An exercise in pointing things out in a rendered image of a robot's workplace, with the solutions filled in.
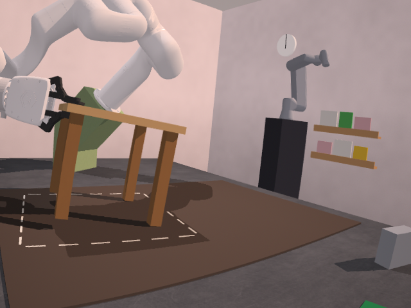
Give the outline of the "brown floor mat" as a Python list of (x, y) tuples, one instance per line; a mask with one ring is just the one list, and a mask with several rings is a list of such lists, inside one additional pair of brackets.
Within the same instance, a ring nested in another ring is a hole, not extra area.
[[(10, 308), (77, 308), (140, 295), (361, 224), (215, 180), (169, 183), (162, 225), (153, 227), (146, 222), (152, 187), (136, 185), (140, 194), (134, 201), (122, 198), (124, 185), (72, 187), (68, 220), (55, 219), (57, 193), (50, 188), (0, 189), (0, 249)], [(193, 236), (179, 237), (184, 235)]]

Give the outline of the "wooden stool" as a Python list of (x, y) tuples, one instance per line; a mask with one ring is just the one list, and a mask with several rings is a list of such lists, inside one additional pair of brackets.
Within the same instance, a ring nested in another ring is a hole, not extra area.
[(59, 104), (58, 110), (70, 112), (70, 116), (69, 119), (63, 118), (60, 121), (51, 175), (49, 190), (51, 193), (57, 193), (55, 219), (68, 220), (74, 170), (83, 119), (84, 115), (88, 115), (122, 123), (135, 124), (123, 189), (122, 198), (125, 201), (134, 201), (147, 127), (163, 130), (146, 221), (150, 226), (161, 227), (178, 135), (179, 133), (185, 135), (187, 127), (72, 103)]

